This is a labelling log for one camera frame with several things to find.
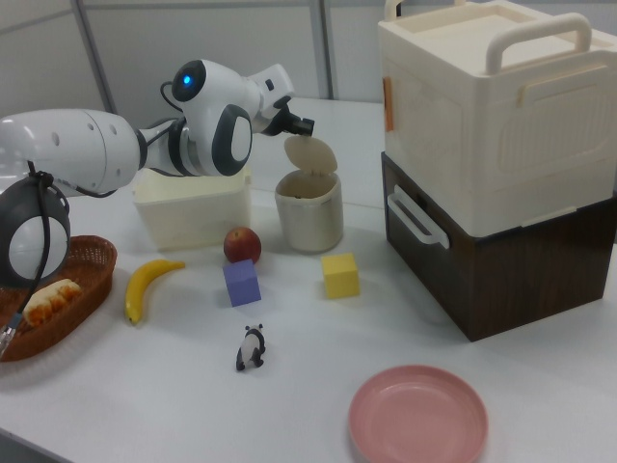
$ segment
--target plastic plate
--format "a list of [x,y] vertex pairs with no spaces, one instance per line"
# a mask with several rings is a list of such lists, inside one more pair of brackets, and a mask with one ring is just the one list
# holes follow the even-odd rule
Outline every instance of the plastic plate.
[[488,416],[469,384],[427,366],[391,368],[356,392],[349,430],[371,463],[471,463],[484,448]]

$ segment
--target cream storage box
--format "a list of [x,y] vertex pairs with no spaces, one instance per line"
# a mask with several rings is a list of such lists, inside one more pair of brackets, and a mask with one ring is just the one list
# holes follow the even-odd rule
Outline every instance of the cream storage box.
[[617,38],[506,1],[379,23],[386,154],[468,235],[612,197]]
[[251,223],[251,173],[232,177],[165,177],[141,173],[133,203],[157,249],[221,244],[235,227]]

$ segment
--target apple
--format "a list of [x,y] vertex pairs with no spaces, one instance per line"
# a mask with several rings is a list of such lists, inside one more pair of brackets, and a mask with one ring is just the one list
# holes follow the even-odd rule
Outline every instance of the apple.
[[225,236],[223,252],[232,263],[246,259],[256,263],[261,256],[261,240],[250,228],[237,227]]

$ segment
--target robot eye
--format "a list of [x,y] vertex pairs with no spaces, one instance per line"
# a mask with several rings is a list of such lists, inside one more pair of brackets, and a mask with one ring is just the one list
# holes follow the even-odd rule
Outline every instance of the robot eye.
[[190,61],[175,74],[172,95],[184,103],[197,96],[205,83],[206,71],[202,61]]

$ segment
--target small trash can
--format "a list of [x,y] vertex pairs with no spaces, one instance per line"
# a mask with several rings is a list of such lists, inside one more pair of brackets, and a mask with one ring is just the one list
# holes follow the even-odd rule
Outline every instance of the small trash can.
[[299,168],[277,185],[275,199],[287,244],[303,253],[334,248],[343,235],[343,204],[336,158],[321,140],[285,140],[289,160]]

